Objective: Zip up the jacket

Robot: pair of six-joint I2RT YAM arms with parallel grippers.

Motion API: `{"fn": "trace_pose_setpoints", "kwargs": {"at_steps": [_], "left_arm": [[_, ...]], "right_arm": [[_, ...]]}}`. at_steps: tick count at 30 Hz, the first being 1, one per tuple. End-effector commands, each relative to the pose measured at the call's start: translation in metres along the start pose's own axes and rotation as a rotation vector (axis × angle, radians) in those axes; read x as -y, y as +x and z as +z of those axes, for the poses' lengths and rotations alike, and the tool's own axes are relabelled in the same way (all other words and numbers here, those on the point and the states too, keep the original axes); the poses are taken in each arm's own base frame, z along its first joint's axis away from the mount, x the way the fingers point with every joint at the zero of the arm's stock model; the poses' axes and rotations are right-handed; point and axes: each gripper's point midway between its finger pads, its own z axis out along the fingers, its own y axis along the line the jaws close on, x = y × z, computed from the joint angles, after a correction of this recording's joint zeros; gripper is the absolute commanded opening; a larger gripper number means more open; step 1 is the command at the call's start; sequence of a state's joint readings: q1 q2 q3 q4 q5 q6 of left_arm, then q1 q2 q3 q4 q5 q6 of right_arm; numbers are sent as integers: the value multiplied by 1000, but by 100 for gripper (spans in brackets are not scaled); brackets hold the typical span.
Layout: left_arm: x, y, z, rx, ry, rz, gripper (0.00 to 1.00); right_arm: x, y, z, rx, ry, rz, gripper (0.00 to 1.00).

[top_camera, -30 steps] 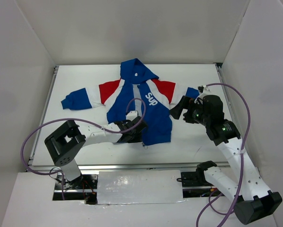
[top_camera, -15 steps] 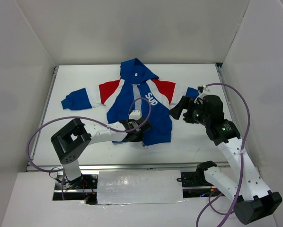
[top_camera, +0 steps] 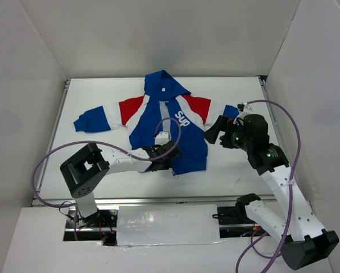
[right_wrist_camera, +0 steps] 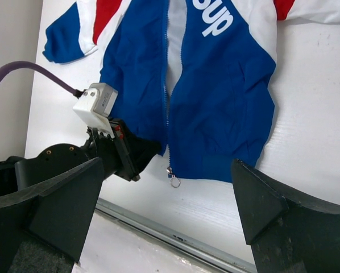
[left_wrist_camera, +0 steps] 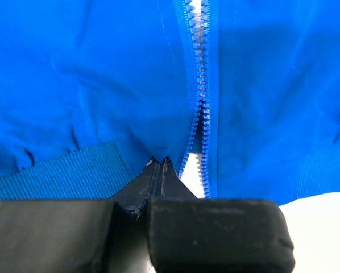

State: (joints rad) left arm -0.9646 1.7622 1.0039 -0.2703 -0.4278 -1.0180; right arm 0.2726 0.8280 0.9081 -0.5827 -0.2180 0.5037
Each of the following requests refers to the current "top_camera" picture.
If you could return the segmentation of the blue white red hooded jacket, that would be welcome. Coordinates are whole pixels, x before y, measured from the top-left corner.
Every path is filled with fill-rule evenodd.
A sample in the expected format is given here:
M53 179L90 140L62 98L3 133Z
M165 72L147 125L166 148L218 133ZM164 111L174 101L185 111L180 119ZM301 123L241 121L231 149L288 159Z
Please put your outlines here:
M126 127L134 150L155 144L155 134L165 132L172 141L178 141L182 153L173 161L172 169L182 175L206 170L204 128L214 125L220 115L236 118L238 114L234 106L192 96L161 70L145 76L142 96L87 110L73 124L76 131L85 133Z

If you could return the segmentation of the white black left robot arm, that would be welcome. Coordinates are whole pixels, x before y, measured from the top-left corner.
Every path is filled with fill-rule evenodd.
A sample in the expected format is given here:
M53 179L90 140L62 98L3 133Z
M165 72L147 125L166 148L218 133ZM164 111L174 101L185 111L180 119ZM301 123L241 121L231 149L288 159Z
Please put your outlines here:
M60 171L77 204L79 220L92 227L101 216L93 191L105 176L130 171L168 170L181 156L180 148L173 141L125 152L117 149L103 151L97 144L89 143L67 159Z

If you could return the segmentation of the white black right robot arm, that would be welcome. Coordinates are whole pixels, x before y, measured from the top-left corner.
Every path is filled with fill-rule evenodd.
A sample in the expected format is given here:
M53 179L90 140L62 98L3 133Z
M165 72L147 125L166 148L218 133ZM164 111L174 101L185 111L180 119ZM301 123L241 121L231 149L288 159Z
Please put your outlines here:
M240 222L257 223L281 244L278 254L293 270L330 255L339 238L317 219L297 183L290 178L289 161L282 149L270 142L268 124L262 115L247 114L237 119L220 115L204 136L211 144L219 139L224 148L243 150L286 216L283 220L259 196L250 193L237 199L235 215Z

